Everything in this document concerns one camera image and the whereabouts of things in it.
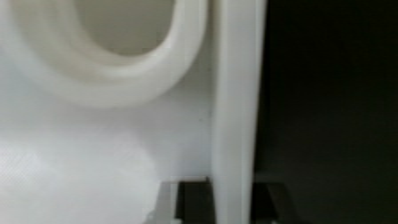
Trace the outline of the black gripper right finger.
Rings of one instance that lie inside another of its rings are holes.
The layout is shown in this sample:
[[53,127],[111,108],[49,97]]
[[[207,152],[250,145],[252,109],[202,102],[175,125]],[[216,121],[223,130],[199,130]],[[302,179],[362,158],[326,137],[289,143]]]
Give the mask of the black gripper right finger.
[[252,189],[252,220],[255,224],[298,224],[287,188],[282,183],[257,182]]

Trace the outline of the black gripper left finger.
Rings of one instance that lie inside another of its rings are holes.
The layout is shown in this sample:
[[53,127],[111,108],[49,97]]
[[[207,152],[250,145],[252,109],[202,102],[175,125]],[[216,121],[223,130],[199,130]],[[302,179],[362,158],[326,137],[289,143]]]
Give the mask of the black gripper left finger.
[[215,224],[213,185],[207,178],[159,184],[154,209],[142,224]]

